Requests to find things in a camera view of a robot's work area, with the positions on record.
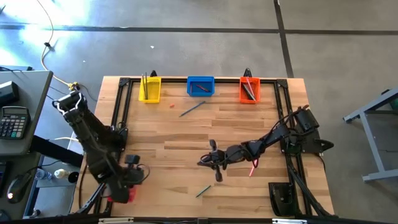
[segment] blue bin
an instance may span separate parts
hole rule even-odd
[[[202,86],[209,92],[201,89],[197,85]],[[187,93],[190,96],[212,96],[214,94],[214,77],[188,77]]]

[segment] gray desk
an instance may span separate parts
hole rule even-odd
[[[14,81],[19,87],[20,100],[12,105],[26,106],[29,109],[31,117],[31,122],[24,139],[0,140],[0,154],[2,154],[0,159],[12,163],[7,175],[6,184],[1,192],[0,207],[4,209],[12,219],[20,219],[23,217],[29,200],[29,190],[25,193],[21,202],[10,204],[6,197],[7,188],[16,175],[25,172],[31,167],[37,166],[41,157],[41,154],[38,152],[31,152],[23,156],[15,155],[29,150],[51,78],[52,72],[0,72],[0,83]],[[32,188],[32,184],[33,181],[29,183],[28,189]]]
[[[8,203],[6,198],[7,188],[17,175],[41,164],[42,154],[74,164],[77,167],[80,167],[83,160],[82,155],[34,135],[51,79],[52,72],[49,71],[0,72],[0,83],[14,81],[19,87],[20,100],[11,105],[27,107],[31,117],[24,139],[0,139],[0,160],[12,163],[5,186],[0,192],[0,209],[5,210],[13,220],[21,219],[24,215],[30,215],[39,192],[39,189],[35,186],[36,181],[32,180],[28,185],[28,189],[32,191],[27,190],[19,203]]]
[[[29,109],[30,125],[25,137],[20,140],[0,139],[0,156],[16,156],[26,154],[30,148],[39,117],[49,90],[52,72],[1,72],[0,83],[13,81],[18,85],[19,101],[7,106],[25,106]]]

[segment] orange bin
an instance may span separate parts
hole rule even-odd
[[[243,84],[246,84],[249,80],[251,88],[254,92],[254,97],[256,100],[251,100],[250,97],[244,91]],[[239,100],[241,103],[257,103],[260,102],[260,79],[259,78],[249,78],[249,77],[241,77],[239,81]]]

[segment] bottle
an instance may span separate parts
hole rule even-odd
[[[51,178],[52,174],[50,172],[37,168],[35,175],[36,180],[44,180],[44,179],[50,180]]]

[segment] calculator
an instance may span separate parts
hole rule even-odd
[[[3,106],[0,139],[22,139],[30,122],[29,110],[23,106]]]

